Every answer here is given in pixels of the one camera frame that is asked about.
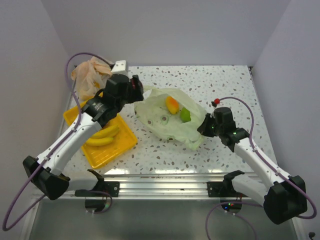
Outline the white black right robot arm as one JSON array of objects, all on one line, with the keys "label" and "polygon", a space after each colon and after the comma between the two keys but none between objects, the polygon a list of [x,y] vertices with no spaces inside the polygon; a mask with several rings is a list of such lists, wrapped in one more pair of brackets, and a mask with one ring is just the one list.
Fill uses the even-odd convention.
[{"label": "white black right robot arm", "polygon": [[236,126],[228,107],[218,107],[205,115],[198,132],[205,137],[219,137],[222,144],[243,159],[259,177],[251,179],[236,170],[223,177],[221,194],[244,194],[260,204],[268,218],[279,225],[307,211],[306,184],[300,176],[291,176],[278,167],[250,138],[243,128]]}]

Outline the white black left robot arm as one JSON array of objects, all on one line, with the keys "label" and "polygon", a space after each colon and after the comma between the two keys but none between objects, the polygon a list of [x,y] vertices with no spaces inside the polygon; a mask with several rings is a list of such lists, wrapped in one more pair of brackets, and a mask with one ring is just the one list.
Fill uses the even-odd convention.
[{"label": "white black left robot arm", "polygon": [[103,193],[103,177],[90,170],[88,176],[70,179],[63,170],[85,142],[114,119],[126,104],[144,99],[143,84],[137,75],[131,78],[113,74],[104,89],[80,108],[74,123],[46,151],[27,156],[23,167],[31,181],[46,197],[56,200],[67,191],[87,191],[92,196]]}]

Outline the green knotted plastic bag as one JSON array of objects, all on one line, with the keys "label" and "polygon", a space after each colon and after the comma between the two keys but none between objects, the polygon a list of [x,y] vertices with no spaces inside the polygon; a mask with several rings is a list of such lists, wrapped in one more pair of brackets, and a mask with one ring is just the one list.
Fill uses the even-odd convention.
[{"label": "green knotted plastic bag", "polygon": [[[148,97],[134,103],[137,119],[157,137],[173,139],[191,150],[196,150],[204,141],[198,127],[204,122],[207,111],[179,88],[156,88],[146,85],[144,91],[150,91]],[[179,113],[169,112],[165,104],[167,97],[172,97],[178,102],[179,110],[186,108],[190,112],[190,121],[183,122]]]}]

